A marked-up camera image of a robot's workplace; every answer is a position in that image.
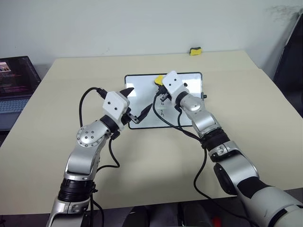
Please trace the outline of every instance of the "yellow sponge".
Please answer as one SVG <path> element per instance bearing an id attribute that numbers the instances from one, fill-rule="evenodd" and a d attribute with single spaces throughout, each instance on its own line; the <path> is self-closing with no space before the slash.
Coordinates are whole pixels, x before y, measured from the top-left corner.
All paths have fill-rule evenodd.
<path id="1" fill-rule="evenodd" d="M 162 80 L 163 80 L 163 75 L 159 75 L 156 79 L 155 79 L 155 83 L 162 86 L 163 83 L 162 83 Z"/>
<path id="2" fill-rule="evenodd" d="M 190 48 L 190 55 L 200 55 L 202 53 L 201 47 Z"/>

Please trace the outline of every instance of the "black robot arm segment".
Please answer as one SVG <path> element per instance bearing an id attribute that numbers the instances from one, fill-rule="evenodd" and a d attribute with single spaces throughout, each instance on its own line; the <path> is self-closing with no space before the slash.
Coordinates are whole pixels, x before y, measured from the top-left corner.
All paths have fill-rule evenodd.
<path id="1" fill-rule="evenodd" d="M 175 108 L 181 108 L 192 121 L 211 160 L 222 189 L 238 195 L 250 218 L 261 227 L 303 226 L 303 204 L 286 192 L 263 183 L 256 167 L 223 131 L 216 118 L 206 110 L 204 99 L 194 97 L 175 71 L 163 79 Z"/>

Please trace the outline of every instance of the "silver robot arm segment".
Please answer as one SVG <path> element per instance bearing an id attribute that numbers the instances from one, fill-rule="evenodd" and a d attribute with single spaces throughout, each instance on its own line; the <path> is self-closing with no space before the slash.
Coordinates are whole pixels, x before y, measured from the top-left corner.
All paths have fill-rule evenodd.
<path id="1" fill-rule="evenodd" d="M 120 92 L 107 92 L 101 88 L 97 89 L 105 99 L 105 115 L 90 125 L 81 127 L 77 132 L 76 146 L 66 164 L 63 182 L 54 200 L 47 227 L 84 226 L 83 217 L 90 196 L 96 191 L 93 180 L 100 162 L 100 151 L 106 140 L 109 137 L 114 140 L 130 121 L 140 123 L 151 108 L 149 105 L 142 110 L 140 116 L 133 116 L 127 99 L 132 90 L 133 88 L 127 88 Z"/>
<path id="2" fill-rule="evenodd" d="M 175 71 L 164 77 L 163 85 L 173 104 L 182 108 L 192 121 L 202 147 L 215 162 L 214 172 L 220 186 L 226 193 L 238 195 L 250 218 L 262 227 L 302 227 L 303 204 L 260 181 L 256 167 L 206 110 L 204 99 L 189 94 Z"/>

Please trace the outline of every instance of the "dark floor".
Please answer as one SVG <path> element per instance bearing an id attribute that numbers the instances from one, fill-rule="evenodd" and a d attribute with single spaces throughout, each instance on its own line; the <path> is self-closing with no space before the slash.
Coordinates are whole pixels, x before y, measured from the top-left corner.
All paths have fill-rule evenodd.
<path id="1" fill-rule="evenodd" d="M 296 199 L 303 201 L 303 188 L 287 190 L 287 193 Z M 241 202 L 235 198 L 216 199 L 222 206 L 240 215 L 245 215 Z M 217 208 L 209 200 L 201 200 L 200 203 L 208 213 L 209 217 L 219 217 L 222 226 L 226 227 L 249 227 L 247 221 L 236 218 Z M 165 203 L 146 206 L 151 216 L 151 227 L 172 227 L 178 226 L 177 203 Z M 121 227 L 125 217 L 132 208 L 118 208 L 104 210 L 105 227 Z M 6 220 L 5 227 L 45 227 L 49 214 L 33 215 L 3 215 L 1 218 Z M 94 226 L 100 224 L 100 213 L 96 211 Z"/>

